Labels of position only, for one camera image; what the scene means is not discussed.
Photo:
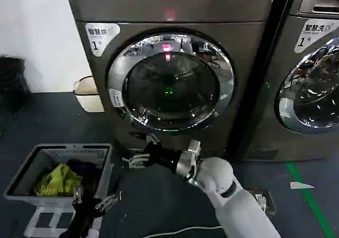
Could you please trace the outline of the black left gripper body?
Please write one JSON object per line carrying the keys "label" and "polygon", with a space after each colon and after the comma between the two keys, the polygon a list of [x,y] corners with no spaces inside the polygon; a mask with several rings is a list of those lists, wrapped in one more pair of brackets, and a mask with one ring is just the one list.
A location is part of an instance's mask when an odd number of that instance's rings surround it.
{"label": "black left gripper body", "polygon": [[73,232],[87,232],[93,224],[94,218],[99,216],[95,208],[99,201],[82,201],[81,204],[73,203],[75,216],[70,225]]}

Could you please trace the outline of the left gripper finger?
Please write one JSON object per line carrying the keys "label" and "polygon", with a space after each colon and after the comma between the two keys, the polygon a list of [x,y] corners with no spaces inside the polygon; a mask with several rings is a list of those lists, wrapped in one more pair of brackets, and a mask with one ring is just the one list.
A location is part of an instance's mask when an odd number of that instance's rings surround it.
{"label": "left gripper finger", "polygon": [[83,196],[83,186],[81,183],[74,186],[73,190],[73,204],[81,204]]}
{"label": "left gripper finger", "polygon": [[118,203],[122,199],[122,192],[108,195],[100,203],[95,205],[96,210],[109,210],[112,206]]}

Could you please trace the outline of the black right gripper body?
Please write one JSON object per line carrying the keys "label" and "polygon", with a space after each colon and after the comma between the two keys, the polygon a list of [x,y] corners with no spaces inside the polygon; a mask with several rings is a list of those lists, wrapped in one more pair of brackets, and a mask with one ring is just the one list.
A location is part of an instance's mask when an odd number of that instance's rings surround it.
{"label": "black right gripper body", "polygon": [[149,167],[153,164],[159,164],[168,168],[172,173],[176,172],[182,151],[165,148],[161,143],[149,143],[144,148],[144,154],[148,154],[148,159],[144,161],[144,166]]}

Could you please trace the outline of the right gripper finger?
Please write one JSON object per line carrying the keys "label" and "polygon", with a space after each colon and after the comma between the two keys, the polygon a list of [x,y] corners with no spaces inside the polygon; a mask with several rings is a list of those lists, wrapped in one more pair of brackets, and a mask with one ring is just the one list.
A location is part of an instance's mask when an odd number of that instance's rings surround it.
{"label": "right gripper finger", "polygon": [[143,169],[146,168],[149,164],[150,155],[146,154],[136,154],[130,158],[122,158],[122,161],[128,164],[130,169]]}
{"label": "right gripper finger", "polygon": [[148,133],[146,134],[146,142],[157,145],[160,143],[160,140],[156,137],[156,135]]}

